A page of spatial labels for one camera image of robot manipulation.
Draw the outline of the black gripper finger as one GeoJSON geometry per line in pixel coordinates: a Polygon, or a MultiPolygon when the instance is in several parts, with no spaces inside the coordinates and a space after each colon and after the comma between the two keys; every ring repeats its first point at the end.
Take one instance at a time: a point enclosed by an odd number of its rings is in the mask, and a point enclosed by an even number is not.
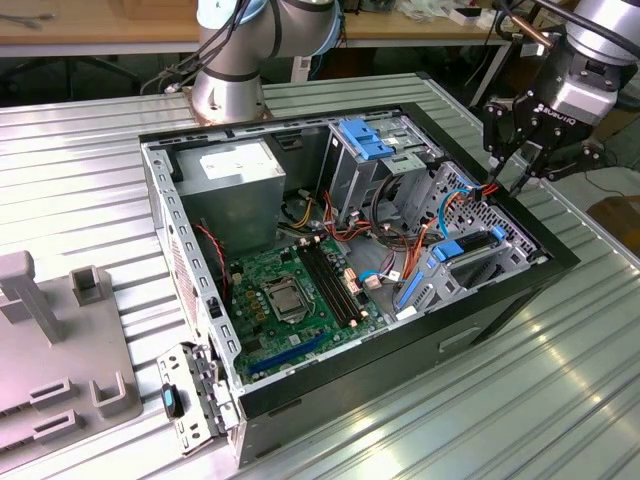
{"type": "Polygon", "coordinates": [[[515,139],[511,102],[492,98],[483,106],[483,148],[490,154],[491,168],[487,181],[494,184],[515,152],[515,139]]]}
{"type": "Polygon", "coordinates": [[[597,144],[580,144],[576,150],[567,150],[564,153],[559,150],[552,152],[550,149],[542,149],[512,184],[510,194],[519,195],[531,179],[555,182],[576,173],[599,170],[604,167],[605,150],[597,144]]]}

